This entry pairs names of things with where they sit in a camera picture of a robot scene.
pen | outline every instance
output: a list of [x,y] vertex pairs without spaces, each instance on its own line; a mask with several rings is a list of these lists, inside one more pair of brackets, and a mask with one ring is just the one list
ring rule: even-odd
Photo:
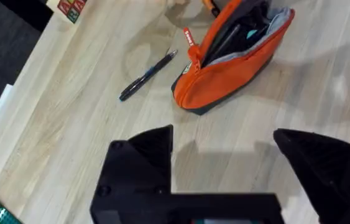
[[119,100],[125,101],[131,97],[137,90],[139,90],[151,77],[157,72],[163,69],[177,54],[178,50],[175,50],[167,54],[161,61],[151,67],[142,77],[133,81],[124,91],[122,91]]

